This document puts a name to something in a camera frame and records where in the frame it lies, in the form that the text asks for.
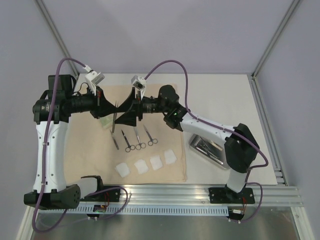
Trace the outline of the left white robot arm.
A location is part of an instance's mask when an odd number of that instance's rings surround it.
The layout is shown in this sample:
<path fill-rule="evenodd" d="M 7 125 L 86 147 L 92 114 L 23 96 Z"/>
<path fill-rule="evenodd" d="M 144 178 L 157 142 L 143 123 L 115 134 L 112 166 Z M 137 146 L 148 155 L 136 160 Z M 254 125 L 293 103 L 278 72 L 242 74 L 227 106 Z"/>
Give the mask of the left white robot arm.
<path fill-rule="evenodd" d="M 64 153 L 69 118 L 72 114 L 89 112 L 94 118 L 117 111 L 97 87 L 86 93 L 75 93 L 76 79 L 70 74 L 48 76 L 48 89 L 32 107 L 38 138 L 37 172 L 32 191 L 24 194 L 25 205 L 40 210 L 75 209 L 87 195 L 98 201 L 105 188 L 97 175 L 83 176 L 67 184 Z"/>

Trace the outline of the steel tweezers pair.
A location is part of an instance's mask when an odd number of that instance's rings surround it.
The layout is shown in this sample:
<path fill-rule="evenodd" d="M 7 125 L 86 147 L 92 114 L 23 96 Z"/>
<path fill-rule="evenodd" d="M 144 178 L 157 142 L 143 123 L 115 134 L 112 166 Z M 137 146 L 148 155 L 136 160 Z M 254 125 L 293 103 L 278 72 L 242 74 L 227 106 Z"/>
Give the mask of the steel tweezers pair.
<path fill-rule="evenodd" d="M 207 157 L 210 161 L 219 164 L 223 163 L 222 150 L 219 147 L 216 147 L 215 145 L 212 145 L 207 141 L 200 141 L 196 145 L 196 149 L 199 152 L 201 152 L 205 157 Z"/>

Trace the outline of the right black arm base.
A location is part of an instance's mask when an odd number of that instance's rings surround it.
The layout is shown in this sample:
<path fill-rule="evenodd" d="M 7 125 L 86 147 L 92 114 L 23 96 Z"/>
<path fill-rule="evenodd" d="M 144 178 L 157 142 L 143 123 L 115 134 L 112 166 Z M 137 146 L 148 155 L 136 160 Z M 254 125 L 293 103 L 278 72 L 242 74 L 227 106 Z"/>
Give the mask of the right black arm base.
<path fill-rule="evenodd" d="M 240 192 L 234 192 L 225 187 L 209 187 L 209 201 L 211 204 L 254 204 L 255 197 L 251 188 L 244 187 Z"/>

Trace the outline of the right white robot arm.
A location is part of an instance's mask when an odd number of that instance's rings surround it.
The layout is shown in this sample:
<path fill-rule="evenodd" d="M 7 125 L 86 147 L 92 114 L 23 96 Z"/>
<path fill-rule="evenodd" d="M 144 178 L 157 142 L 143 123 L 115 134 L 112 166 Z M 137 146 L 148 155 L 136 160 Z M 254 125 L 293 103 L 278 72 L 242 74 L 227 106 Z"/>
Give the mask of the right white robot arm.
<path fill-rule="evenodd" d="M 135 127 L 144 114 L 162 113 L 164 122 L 171 129 L 195 134 L 214 143 L 221 148 L 222 157 L 230 167 L 225 196 L 232 203 L 238 202 L 244 196 L 243 188 L 250 166 L 260 149 L 258 143 L 245 124 L 226 128 L 213 121 L 201 120 L 179 100 L 171 85 L 162 86 L 157 97 L 142 96 L 140 91 L 132 89 L 127 99 L 117 107 L 117 112 L 122 115 L 115 122 Z"/>

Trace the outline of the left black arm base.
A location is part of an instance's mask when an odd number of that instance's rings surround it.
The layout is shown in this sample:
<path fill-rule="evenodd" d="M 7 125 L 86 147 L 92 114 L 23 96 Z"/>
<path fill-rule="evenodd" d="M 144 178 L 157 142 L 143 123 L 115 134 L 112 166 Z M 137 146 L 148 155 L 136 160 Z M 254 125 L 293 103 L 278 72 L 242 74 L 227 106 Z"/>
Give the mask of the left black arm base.
<path fill-rule="evenodd" d="M 120 201 L 119 186 L 104 185 L 100 190 L 100 193 L 92 193 L 82 198 L 81 202 L 106 202 L 106 203 L 118 203 Z"/>

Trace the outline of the steel forceps dark handle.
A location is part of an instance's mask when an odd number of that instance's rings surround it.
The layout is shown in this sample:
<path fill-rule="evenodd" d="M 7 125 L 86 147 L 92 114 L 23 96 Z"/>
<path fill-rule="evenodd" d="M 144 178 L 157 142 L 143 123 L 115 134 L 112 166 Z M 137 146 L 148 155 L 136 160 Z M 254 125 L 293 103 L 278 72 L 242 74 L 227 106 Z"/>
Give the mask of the steel forceps dark handle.
<path fill-rule="evenodd" d="M 114 143 L 116 149 L 119 150 L 120 149 L 119 145 L 118 145 L 117 140 L 116 140 L 114 134 L 112 133 L 112 131 L 110 132 L 110 134 L 111 134 L 111 137 L 112 137 L 112 140 L 113 140 L 113 143 Z"/>

